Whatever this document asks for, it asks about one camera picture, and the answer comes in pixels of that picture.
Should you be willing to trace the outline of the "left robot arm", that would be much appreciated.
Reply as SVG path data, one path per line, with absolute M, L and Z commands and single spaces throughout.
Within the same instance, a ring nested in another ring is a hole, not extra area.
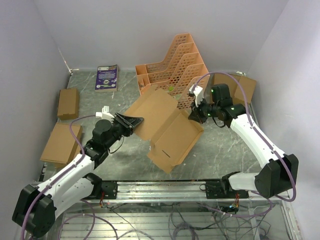
M 21 227 L 19 238 L 25 239 L 26 232 L 41 238 L 77 201 L 98 198 L 102 193 L 102 179 L 93 171 L 108 157 L 114 143 L 131 136 L 143 122 L 143 117 L 119 113 L 101 116 L 91 139 L 80 146 L 80 153 L 69 164 L 37 186 L 26 185 L 12 215 L 12 221 Z

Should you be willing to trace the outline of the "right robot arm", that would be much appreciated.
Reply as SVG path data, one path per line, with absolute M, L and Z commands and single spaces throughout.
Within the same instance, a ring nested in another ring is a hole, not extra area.
M 204 98 L 204 89 L 196 84 L 188 90 L 193 98 L 189 119 L 203 124 L 208 118 L 219 119 L 224 127 L 233 130 L 256 157 L 261 170 L 258 173 L 233 172 L 222 178 L 221 194 L 233 197 L 239 190 L 254 191 L 269 199 L 292 190 L 292 202 L 297 194 L 296 180 L 299 160 L 294 154 L 286 154 L 261 131 L 241 103 L 234 104 L 226 84 L 211 88 L 213 103 Z

